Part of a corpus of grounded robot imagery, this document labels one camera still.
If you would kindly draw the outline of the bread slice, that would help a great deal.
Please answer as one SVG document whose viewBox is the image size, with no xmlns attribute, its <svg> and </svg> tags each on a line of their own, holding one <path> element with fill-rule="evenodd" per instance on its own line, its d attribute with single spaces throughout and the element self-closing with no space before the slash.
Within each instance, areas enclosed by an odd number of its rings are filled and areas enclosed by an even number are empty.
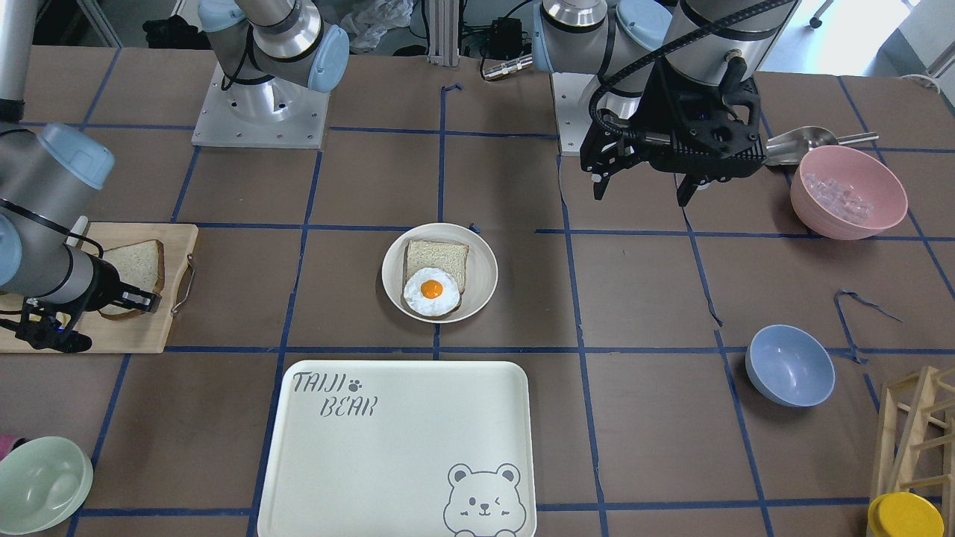
<svg viewBox="0 0 955 537">
<path fill-rule="evenodd" d="M 466 264 L 470 248 L 462 242 L 412 240 L 405 249 L 404 282 L 420 269 L 440 269 L 450 275 L 463 295 L 466 289 Z"/>
<path fill-rule="evenodd" d="M 160 295 L 165 283 L 164 244 L 160 240 L 135 242 L 107 249 L 104 259 L 123 283 Z"/>
</svg>

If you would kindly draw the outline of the cream round plate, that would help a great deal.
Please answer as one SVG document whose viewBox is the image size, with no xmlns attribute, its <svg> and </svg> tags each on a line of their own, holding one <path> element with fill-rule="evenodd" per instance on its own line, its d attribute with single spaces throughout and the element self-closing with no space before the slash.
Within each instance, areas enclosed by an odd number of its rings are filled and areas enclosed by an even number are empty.
<svg viewBox="0 0 955 537">
<path fill-rule="evenodd" d="M 397 309 L 415 320 L 446 324 L 467 319 L 490 302 L 498 263 L 490 245 L 471 229 L 424 224 L 389 246 L 380 279 Z"/>
</svg>

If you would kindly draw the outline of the bread slice in plate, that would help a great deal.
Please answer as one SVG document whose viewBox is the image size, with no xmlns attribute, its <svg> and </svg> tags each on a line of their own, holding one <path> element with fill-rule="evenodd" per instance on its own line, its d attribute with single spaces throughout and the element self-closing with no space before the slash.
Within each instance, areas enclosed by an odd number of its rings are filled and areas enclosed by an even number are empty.
<svg viewBox="0 0 955 537">
<path fill-rule="evenodd" d="M 463 295 L 466 289 L 466 264 L 470 248 L 462 242 L 412 240 L 405 249 L 404 282 L 420 269 L 440 269 L 450 275 Z"/>
</svg>

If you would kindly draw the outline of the wooden cutting board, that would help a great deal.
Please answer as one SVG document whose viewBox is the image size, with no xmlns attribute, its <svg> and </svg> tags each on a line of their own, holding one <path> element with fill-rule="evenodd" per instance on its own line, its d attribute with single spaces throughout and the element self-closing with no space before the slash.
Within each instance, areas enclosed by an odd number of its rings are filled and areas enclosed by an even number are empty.
<svg viewBox="0 0 955 537">
<path fill-rule="evenodd" d="M 198 228 L 193 224 L 165 223 L 92 223 L 87 230 L 92 240 L 113 249 L 157 240 L 163 244 L 164 285 L 160 303 L 153 313 L 110 319 L 100 313 L 76 316 L 75 332 L 89 337 L 93 354 L 158 354 L 163 351 L 178 299 L 187 298 L 181 290 L 192 269 L 192 257 Z"/>
</svg>

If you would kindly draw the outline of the pink cloth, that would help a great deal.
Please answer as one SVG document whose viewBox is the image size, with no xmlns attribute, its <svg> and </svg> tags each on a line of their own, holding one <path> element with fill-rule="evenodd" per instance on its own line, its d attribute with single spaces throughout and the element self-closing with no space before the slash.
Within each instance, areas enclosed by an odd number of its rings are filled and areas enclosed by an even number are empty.
<svg viewBox="0 0 955 537">
<path fill-rule="evenodd" d="M 26 442 L 28 439 L 24 436 L 0 435 L 0 460 L 3 461 L 13 450 L 20 448 Z"/>
</svg>

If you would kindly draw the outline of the metal scoop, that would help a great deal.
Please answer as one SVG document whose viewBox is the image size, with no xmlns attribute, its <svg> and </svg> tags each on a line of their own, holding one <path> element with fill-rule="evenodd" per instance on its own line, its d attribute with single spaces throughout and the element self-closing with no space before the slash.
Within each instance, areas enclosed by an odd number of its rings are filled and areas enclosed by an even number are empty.
<svg viewBox="0 0 955 537">
<path fill-rule="evenodd" d="M 876 132 L 836 136 L 823 127 L 798 127 L 768 140 L 764 166 L 797 166 L 802 157 L 815 148 L 876 142 L 879 138 L 880 134 Z"/>
</svg>

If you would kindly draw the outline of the green bowl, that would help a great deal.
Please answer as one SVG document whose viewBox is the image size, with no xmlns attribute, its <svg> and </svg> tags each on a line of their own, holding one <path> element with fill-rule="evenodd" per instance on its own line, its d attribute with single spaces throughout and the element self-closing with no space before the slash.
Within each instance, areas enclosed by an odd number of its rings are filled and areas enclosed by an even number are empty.
<svg viewBox="0 0 955 537">
<path fill-rule="evenodd" d="M 44 436 L 15 448 L 1 462 L 1 530 L 41 533 L 68 519 L 93 484 L 91 459 L 73 441 Z"/>
</svg>

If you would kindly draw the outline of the pink bowl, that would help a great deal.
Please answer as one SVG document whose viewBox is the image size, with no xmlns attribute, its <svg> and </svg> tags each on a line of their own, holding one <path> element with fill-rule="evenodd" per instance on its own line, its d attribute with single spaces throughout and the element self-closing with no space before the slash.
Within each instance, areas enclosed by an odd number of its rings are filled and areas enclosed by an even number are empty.
<svg viewBox="0 0 955 537">
<path fill-rule="evenodd" d="M 790 187 L 792 209 L 815 233 L 833 240 L 862 240 L 896 227 L 907 217 L 907 191 L 876 157 L 840 145 L 803 157 Z"/>
</svg>

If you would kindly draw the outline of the blue bowl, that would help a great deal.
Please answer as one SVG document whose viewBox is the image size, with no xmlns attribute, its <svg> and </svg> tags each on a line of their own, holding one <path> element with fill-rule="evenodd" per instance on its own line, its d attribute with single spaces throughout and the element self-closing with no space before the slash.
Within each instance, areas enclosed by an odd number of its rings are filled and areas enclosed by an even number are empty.
<svg viewBox="0 0 955 537">
<path fill-rule="evenodd" d="M 767 400 L 792 408 L 821 405 L 836 384 L 833 360 L 825 347 L 791 325 L 758 330 L 745 353 L 745 370 Z"/>
</svg>

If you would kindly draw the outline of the toy fried egg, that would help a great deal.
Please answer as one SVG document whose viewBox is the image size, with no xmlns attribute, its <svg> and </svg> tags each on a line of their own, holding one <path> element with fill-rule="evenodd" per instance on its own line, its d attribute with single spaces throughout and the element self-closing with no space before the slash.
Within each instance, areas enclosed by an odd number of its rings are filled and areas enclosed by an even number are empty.
<svg viewBox="0 0 955 537">
<path fill-rule="evenodd" d="M 406 282 L 402 297 L 415 313 L 427 318 L 447 315 L 460 305 L 461 294 L 450 275 L 437 268 L 423 268 Z"/>
</svg>

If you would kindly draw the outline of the cream bear tray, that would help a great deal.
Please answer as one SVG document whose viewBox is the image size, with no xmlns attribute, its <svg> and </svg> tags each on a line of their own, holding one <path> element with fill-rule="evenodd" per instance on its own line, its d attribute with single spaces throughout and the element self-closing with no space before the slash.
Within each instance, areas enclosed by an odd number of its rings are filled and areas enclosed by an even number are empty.
<svg viewBox="0 0 955 537">
<path fill-rule="evenodd" d="M 533 536 L 528 379 L 506 361 L 305 360 L 284 374 L 260 536 Z"/>
</svg>

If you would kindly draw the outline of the wooden rack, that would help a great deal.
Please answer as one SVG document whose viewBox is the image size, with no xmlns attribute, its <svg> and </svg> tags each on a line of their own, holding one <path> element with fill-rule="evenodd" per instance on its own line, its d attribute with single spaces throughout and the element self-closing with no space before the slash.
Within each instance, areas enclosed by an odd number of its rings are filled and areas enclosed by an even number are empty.
<svg viewBox="0 0 955 537">
<path fill-rule="evenodd" d="M 953 368 L 924 366 L 883 384 L 871 499 L 939 487 L 944 518 L 953 517 Z M 942 467 L 918 475 L 922 456 L 940 450 Z"/>
</svg>

